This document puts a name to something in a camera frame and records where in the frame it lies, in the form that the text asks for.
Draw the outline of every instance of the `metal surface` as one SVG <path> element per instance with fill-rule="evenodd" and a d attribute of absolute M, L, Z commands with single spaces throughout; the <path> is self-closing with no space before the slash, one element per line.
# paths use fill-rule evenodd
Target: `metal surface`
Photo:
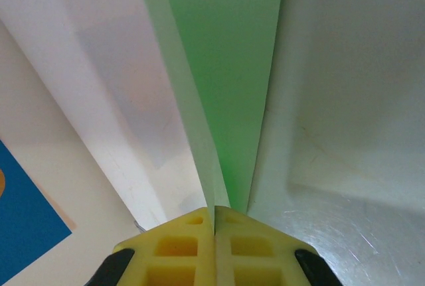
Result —
<path fill-rule="evenodd" d="M 423 285 L 424 0 L 282 6 L 249 215 L 344 285 Z"/>

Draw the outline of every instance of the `blue card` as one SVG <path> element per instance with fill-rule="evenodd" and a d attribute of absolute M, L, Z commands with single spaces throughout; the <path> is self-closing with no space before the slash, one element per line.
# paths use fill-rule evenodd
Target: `blue card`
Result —
<path fill-rule="evenodd" d="M 0 141 L 0 285 L 70 234 Z"/>

